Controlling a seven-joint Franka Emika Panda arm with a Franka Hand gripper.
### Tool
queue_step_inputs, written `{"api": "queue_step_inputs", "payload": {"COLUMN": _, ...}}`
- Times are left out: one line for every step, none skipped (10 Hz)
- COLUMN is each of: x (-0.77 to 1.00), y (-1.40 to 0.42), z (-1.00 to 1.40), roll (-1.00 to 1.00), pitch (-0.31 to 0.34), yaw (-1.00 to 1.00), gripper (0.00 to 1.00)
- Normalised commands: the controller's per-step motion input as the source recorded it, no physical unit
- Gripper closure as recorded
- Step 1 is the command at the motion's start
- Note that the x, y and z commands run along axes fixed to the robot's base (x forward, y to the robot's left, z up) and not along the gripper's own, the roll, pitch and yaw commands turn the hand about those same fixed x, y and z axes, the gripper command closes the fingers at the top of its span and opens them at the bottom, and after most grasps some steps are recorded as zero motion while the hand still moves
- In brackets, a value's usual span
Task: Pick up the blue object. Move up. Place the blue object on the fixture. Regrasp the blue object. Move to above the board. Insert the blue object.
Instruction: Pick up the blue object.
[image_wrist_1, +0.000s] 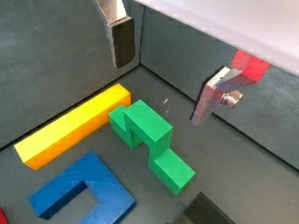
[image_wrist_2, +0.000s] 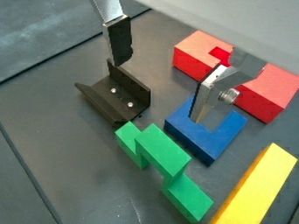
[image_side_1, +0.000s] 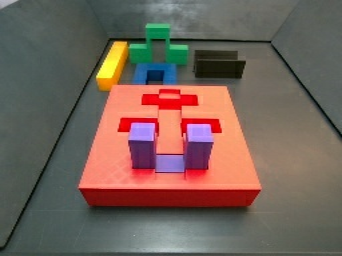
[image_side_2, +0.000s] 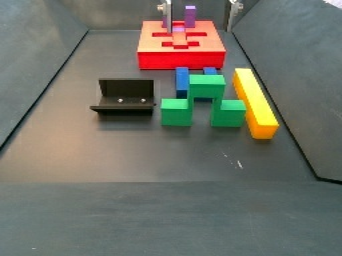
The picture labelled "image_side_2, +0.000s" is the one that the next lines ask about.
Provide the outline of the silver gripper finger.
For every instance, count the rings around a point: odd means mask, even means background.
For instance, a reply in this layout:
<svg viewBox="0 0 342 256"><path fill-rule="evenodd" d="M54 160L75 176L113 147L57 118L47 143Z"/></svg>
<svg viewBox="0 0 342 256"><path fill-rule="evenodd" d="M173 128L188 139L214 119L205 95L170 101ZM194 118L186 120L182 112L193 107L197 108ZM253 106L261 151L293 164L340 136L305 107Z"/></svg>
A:
<svg viewBox="0 0 342 256"><path fill-rule="evenodd" d="M234 17L244 10L244 3L241 2L241 0L229 0L229 3L230 3L230 12L229 12L228 31L232 31L233 23L234 23Z"/></svg>
<svg viewBox="0 0 342 256"><path fill-rule="evenodd" d="M157 6L158 11L163 15L163 24L162 27L167 29L167 32L173 32L173 1L161 0L161 3Z"/></svg>

